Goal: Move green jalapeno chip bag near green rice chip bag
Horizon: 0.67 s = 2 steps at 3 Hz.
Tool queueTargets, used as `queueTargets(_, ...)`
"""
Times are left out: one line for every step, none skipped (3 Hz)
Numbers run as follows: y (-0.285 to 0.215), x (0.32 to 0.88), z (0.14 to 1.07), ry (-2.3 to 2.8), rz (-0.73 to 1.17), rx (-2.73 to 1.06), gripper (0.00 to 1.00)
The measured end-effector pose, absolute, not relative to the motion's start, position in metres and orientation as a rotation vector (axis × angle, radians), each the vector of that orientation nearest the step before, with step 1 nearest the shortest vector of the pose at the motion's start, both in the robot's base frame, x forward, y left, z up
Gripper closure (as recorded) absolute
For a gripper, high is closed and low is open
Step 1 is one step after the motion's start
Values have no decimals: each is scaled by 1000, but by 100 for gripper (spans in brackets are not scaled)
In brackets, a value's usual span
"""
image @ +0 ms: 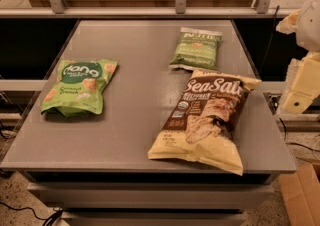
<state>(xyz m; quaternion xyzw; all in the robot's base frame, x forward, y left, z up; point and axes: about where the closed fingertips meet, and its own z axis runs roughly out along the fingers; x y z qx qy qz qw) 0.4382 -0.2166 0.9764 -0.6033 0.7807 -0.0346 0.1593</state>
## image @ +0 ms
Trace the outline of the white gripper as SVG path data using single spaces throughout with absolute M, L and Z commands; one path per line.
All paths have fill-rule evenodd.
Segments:
M 296 31 L 297 44 L 308 51 L 320 51 L 320 0 L 306 0 L 276 26 L 283 34 Z M 292 59 L 286 74 L 278 114 L 301 114 L 320 95 L 320 52 L 308 52 Z

